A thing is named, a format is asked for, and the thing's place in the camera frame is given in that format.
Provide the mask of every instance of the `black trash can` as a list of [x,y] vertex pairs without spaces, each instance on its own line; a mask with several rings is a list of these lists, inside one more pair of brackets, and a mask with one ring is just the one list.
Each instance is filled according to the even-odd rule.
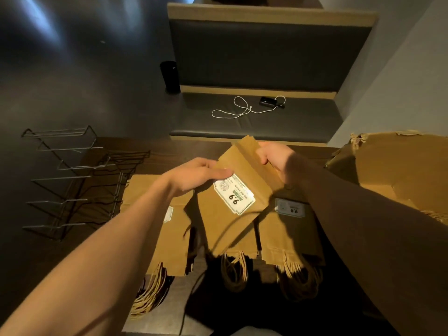
[[166,92],[168,94],[179,94],[179,75],[177,74],[177,65],[175,61],[164,61],[160,64],[160,70],[164,77]]

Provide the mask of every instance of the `forearm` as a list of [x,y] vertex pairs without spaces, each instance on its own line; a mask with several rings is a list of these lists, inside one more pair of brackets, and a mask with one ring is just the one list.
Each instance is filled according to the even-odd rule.
[[160,177],[131,208],[64,259],[0,335],[119,332],[151,261],[171,197],[168,182]]
[[339,256],[398,331],[446,330],[447,227],[300,156],[288,170]]

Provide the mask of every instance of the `white cable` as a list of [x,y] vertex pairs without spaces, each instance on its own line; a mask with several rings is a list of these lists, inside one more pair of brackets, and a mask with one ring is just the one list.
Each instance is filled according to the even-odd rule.
[[[286,98],[285,98],[283,95],[277,95],[277,96],[275,97],[275,100],[277,100],[278,97],[284,99],[283,104],[281,104],[281,105],[284,105],[284,104],[286,103]],[[242,101],[244,101],[244,102],[246,103],[246,107],[243,107],[243,106],[238,105],[238,104],[235,102],[235,100],[237,100],[237,98],[240,98]],[[245,115],[245,114],[249,114],[250,112],[252,112],[252,113],[256,113],[256,114],[260,114],[260,113],[264,113],[264,112],[270,112],[270,111],[273,111],[274,109],[276,109],[276,108],[278,107],[278,106],[275,106],[275,107],[272,108],[271,110],[265,110],[265,111],[261,111],[261,112],[255,112],[255,111],[252,110],[252,106],[249,107],[249,105],[247,104],[247,101],[245,101],[245,100],[244,100],[242,97],[240,97],[239,95],[236,96],[236,97],[233,99],[233,103],[234,103],[236,106],[240,107],[240,108],[244,108],[244,112],[243,112],[243,113],[240,113],[240,114],[234,114],[234,113],[225,112],[225,111],[223,111],[223,110],[213,110],[213,111],[211,111],[211,116],[212,116],[213,118],[218,118],[218,119],[236,119],[236,118],[239,118],[240,116],[243,116],[243,115]],[[213,112],[215,112],[215,111],[219,111],[219,112],[222,112],[222,113],[229,114],[231,117],[215,116],[215,115],[213,114]]]

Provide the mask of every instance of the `sticker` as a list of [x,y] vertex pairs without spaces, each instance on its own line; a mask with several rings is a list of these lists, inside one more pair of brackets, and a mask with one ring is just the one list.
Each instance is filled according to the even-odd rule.
[[215,191],[224,200],[233,213],[242,214],[255,203],[255,197],[236,174],[213,183]]
[[169,222],[171,220],[173,210],[174,208],[172,206],[168,206],[167,213],[165,213],[164,223]]
[[293,217],[305,217],[305,205],[291,200],[276,198],[276,211]]

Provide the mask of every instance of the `label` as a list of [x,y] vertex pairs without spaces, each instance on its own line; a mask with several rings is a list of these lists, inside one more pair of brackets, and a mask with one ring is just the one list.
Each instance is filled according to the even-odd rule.
[[242,214],[255,203],[255,197],[236,174],[213,183],[215,191],[233,213]]
[[173,210],[174,208],[172,206],[168,206],[167,213],[165,213],[164,223],[169,222],[171,220]]
[[305,217],[305,205],[292,200],[276,198],[276,211],[287,216]]

